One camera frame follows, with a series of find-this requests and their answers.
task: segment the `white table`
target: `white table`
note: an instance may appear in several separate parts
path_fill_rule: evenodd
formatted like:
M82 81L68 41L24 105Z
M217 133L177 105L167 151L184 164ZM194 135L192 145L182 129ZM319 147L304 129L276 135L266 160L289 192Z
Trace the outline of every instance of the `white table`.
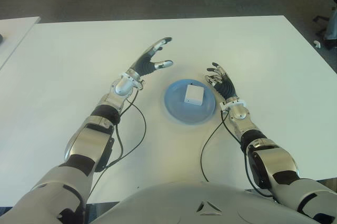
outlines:
M203 180L202 145L220 122L178 123L165 110L172 82L202 82L211 62L230 74L253 121L298 163L301 177L337 175L337 76L283 16L35 25L0 71L0 206L11 206L52 167L102 95L153 42L172 36L155 60L174 66L145 76L136 104L144 143L110 168L89 202L119 201L145 187ZM122 118L125 151L143 134L140 114ZM119 155L116 142L111 159ZM210 181L250 188L238 144L221 127L203 158Z
M3 37L0 43L0 70L25 35L39 20L39 17L0 20L0 34Z

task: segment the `white box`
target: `white box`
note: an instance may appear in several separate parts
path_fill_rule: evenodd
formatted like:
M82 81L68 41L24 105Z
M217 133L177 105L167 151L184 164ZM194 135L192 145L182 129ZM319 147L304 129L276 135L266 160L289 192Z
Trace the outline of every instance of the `white box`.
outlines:
M187 85L185 102L193 105L202 105L204 88L201 86Z

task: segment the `black cable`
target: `black cable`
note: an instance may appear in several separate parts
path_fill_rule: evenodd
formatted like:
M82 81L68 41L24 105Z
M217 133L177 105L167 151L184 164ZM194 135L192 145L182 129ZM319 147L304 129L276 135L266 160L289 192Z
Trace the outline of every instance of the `black cable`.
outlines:
M139 109L135 104L133 104L133 102L135 101L135 98L132 100L132 102L130 102L130 101L128 101L128 100L127 100L127 102L130 103L130 106L134 106L134 107L141 113L141 115L142 115L142 117L143 117L143 120L144 120L144 126L145 126L143 137L142 137L141 141L140 141L140 142L139 142L139 143L138 143L132 150L130 150L130 151L129 151L128 153L126 153L124 156L117 158L116 160L112 161L110 164L108 164L107 166L105 166L105 168L104 168L104 170L102 171L101 175L98 177L98 180L96 181L94 187L91 189L90 194L89 194L89 197L90 197L90 195L92 194L92 192L94 191L96 185L98 184L98 182L99 182L99 180L101 179L101 177L103 176L103 174L104 174L104 173L105 173L111 166L113 166L114 164L116 164L117 162L119 162L120 160L122 160L124 157L126 157L127 155L129 155L131 152L133 152L133 151L134 151L134 150L135 150L135 149L136 149L136 148L143 142L143 140L144 140L144 138L145 138L145 135L146 135L146 120L145 120L145 117L144 117L143 113L140 111L140 109Z
M230 134L232 135L232 137L233 137L233 138L240 144L239 140L235 137L235 135L233 135L233 133L227 128L227 125L226 125L226 123L225 123L226 118L225 118L225 119L223 118L222 111L220 111L220 114L221 114L221 120L222 120L222 123L223 123L223 125L225 126L225 128L227 129L228 133L230 133Z
M132 106L132 104L134 103L134 101L136 100L136 98L137 98L137 95L138 95L138 90L137 90L137 92L136 92L136 95L135 95L135 97L133 98L133 100L131 101L131 103L130 103L130 101L128 101L129 103L130 103L130 105L127 107L127 108L125 108L124 109L124 111L121 113L121 115L120 115L120 117Z
M206 143L204 144L204 146L202 147L202 150L201 150L200 167L201 167L202 175L204 176L204 178L206 179L207 182L209 182L209 180L207 179L207 177L205 175L205 172L204 172L204 169L202 167L202 154L204 153L204 149L205 149L207 143L210 141L211 137L214 135L214 133L217 131L217 129L220 128L221 125L222 125L222 122L220 122L220 124L216 127L216 129L211 133L211 135L209 136L209 138L207 139Z
M120 138L120 133L118 132L118 124L115 126L115 128L116 128L117 139L118 139L118 142L120 143L120 147L121 147L120 156L117 158L117 160L118 160L123 156L124 148L123 148L123 144L122 144L122 141L121 141L121 138Z
M220 114L221 114L221 123L220 123L220 125L223 124L223 125L225 126L225 128L227 129L228 133L230 133L231 136L232 136L238 143L240 143L239 140L234 136L234 134L228 129L228 127L227 127L227 125L226 125L226 123L225 123L225 121L226 121L226 119L227 119L229 113L226 114L226 117L225 117L225 118L223 118L223 113L222 113L222 111L220 111ZM205 179L206 179L207 182L209 182L209 181L208 181L208 179L206 178L205 173L204 173L203 168L202 168L202 162L201 162L202 153L203 153L203 150L204 150L206 144L209 142L210 138L211 138L212 135L216 132L216 130L219 128L219 126L217 126L217 128L215 129L215 131L213 131L213 133L210 135L210 137L209 137L208 140L206 141L206 143L205 143L205 145L204 145L204 147L203 147L203 149L202 149L202 151L201 151L201 156L200 156L201 171L202 171L202 174L204 175L204 177L205 177ZM246 170L246 175L247 175L248 181L249 181L249 183L251 184L251 186L254 188L254 190L255 190L258 194L260 194L260 195L262 195L262 196L264 196L264 197L269 197L269 198L270 198L270 197L273 197L273 195L267 195L267 194L264 194L264 193L260 192L260 191L257 189L257 187L253 184L253 182L252 182L252 180L251 180L251 178L250 178L250 176L249 176L249 173L248 173L247 157L246 157L246 154L244 154L244 165L245 165L245 170Z
M262 195L262 196L265 196L265 197L268 197L268 198L273 197L273 195L267 195L267 194L264 194L264 193L260 192L260 190L258 190L258 189L256 188L256 186L253 184L251 178L249 177L249 173L248 173L247 156L246 156L245 154L243 154L243 155L244 155L244 167L245 167L245 169L246 169L246 175L247 175L247 178L248 178L249 183L251 184L251 186L254 188L254 190L255 190L258 194L260 194L260 195Z

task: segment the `silver arm segment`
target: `silver arm segment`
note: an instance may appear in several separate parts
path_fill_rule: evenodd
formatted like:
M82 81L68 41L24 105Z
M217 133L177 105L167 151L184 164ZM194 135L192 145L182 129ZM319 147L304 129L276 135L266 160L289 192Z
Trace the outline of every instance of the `silver arm segment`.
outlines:
M170 40L164 38L158 41L145 52L146 56L151 54L151 59ZM133 88L143 89L144 81L140 77L144 72L138 73L136 69L147 69L153 64L156 70L173 64L172 61L151 63L150 59L144 59L144 54L140 59L112 83L110 92L102 97L69 140L65 162L51 169L13 209L1 216L0 224L83 223L93 174L102 171L109 160L114 143L112 134L120 122L124 102Z
M224 71L207 70L217 73L206 76L206 80L226 100L220 104L222 112L228 113L241 150L248 156L255 183L268 189L280 204L319 223L333 223L337 217L337 194L312 179L300 178L292 156L268 139L251 121L250 112L245 102L235 94L234 86L231 97L223 95L228 94L227 87L223 86Z

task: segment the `black joint cover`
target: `black joint cover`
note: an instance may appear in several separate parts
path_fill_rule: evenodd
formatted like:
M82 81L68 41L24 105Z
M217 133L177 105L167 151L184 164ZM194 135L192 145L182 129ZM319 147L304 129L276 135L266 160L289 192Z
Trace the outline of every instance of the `black joint cover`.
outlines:
M102 133L105 133L105 134L108 134L108 135L111 135L112 132L113 132L112 126L110 126L109 128L105 128L105 127L97 125L97 124L89 123L89 124L86 125L86 128L90 128L92 130L96 130L96 131L99 131L99 132L102 132Z
M91 115L102 116L105 119L108 119L113 125L117 125L121 121L121 117L117 109L109 105L97 106Z
M114 138L111 137L109 141L106 143L103 154L97 163L95 172L101 172L104 170L107 162L109 161L114 141L115 141Z
M305 205L312 200L313 198L317 197L317 194L313 193L313 194L309 194L308 196L306 196L301 203L299 204L299 206L297 207L297 212L300 212L302 214L305 215L305 213L303 212L303 208L305 207Z
M253 174L253 179L255 183L261 189L270 189L271 184L269 181L268 173L265 169L264 163L257 153L248 154L249 166Z
M61 164L59 167L73 167L82 171L86 176L88 176L94 165L95 162L93 159L86 156L73 154L69 157L67 162Z
M275 181L280 185L290 185L292 182L299 180L300 177L293 170L284 170L273 174Z
M261 131L256 129L251 129L245 132L241 137L241 150L246 153L247 146L254 140L260 138L267 138Z

